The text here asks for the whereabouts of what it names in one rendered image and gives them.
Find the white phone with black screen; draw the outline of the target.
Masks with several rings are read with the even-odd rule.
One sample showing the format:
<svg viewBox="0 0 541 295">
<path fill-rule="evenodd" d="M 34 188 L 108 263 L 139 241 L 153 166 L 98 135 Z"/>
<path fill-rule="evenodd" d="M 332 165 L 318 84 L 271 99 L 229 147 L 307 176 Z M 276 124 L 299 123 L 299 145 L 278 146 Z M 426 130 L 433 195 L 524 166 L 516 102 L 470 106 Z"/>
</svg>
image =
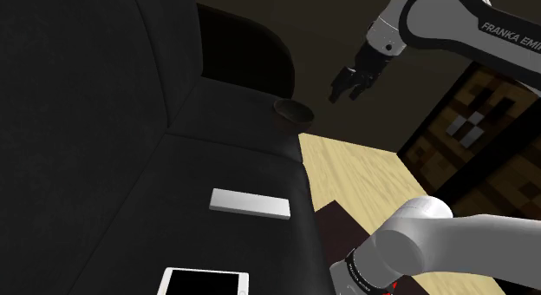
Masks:
<svg viewBox="0 0 541 295">
<path fill-rule="evenodd" d="M 247 272 L 167 267 L 157 295 L 249 295 Z"/>
</svg>

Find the white flat remote control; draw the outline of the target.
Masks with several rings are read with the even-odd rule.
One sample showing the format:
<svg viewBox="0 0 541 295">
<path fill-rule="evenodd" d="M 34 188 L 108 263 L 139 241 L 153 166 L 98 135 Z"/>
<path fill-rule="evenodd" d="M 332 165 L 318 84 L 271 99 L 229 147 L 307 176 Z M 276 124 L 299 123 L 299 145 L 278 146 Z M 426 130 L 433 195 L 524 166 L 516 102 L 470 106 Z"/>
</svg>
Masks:
<svg viewBox="0 0 541 295">
<path fill-rule="evenodd" d="M 215 211 L 289 220 L 287 199 L 213 188 L 209 208 Z"/>
</svg>

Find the brown patterned wooden door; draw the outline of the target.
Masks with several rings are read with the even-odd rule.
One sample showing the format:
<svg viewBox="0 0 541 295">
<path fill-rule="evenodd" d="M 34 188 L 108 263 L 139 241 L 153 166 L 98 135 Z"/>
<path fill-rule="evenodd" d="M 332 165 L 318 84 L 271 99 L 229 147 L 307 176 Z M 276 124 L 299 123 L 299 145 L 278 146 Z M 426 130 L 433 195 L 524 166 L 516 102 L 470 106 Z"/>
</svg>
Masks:
<svg viewBox="0 0 541 295">
<path fill-rule="evenodd" d="M 398 156 L 455 216 L 541 220 L 541 94 L 476 62 Z"/>
</svg>

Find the black sofa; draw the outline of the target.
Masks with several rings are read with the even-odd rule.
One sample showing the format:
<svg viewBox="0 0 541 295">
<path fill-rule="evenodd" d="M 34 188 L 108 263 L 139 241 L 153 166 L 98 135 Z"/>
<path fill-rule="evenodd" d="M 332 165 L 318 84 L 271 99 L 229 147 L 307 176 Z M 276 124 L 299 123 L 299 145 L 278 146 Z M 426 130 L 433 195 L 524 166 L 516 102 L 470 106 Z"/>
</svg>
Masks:
<svg viewBox="0 0 541 295">
<path fill-rule="evenodd" d="M 275 96 L 201 72 L 195 0 L 0 0 L 0 295 L 157 295 L 167 267 L 335 295 Z"/>
</svg>

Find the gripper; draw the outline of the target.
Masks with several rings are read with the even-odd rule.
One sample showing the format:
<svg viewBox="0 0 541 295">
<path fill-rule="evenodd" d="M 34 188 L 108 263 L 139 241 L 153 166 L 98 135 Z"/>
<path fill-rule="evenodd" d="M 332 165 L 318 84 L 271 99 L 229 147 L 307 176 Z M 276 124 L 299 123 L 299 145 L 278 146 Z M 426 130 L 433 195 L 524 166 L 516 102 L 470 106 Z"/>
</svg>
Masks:
<svg viewBox="0 0 541 295">
<path fill-rule="evenodd" d="M 382 54 L 365 41 L 355 55 L 354 68 L 344 66 L 330 84 L 332 90 L 329 101 L 336 103 L 340 95 L 348 89 L 352 89 L 349 98 L 356 100 L 362 92 L 373 86 L 393 58 Z"/>
</svg>

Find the dark brown bowl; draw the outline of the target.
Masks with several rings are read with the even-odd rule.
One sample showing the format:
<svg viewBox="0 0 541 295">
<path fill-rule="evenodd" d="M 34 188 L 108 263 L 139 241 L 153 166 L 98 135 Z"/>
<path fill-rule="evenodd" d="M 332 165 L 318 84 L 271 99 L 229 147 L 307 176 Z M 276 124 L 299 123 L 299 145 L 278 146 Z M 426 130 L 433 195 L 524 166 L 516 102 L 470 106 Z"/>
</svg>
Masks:
<svg viewBox="0 0 541 295">
<path fill-rule="evenodd" d="M 273 108 L 277 127 L 288 133 L 306 132 L 315 119 L 309 107 L 292 99 L 278 99 L 274 102 Z"/>
</svg>

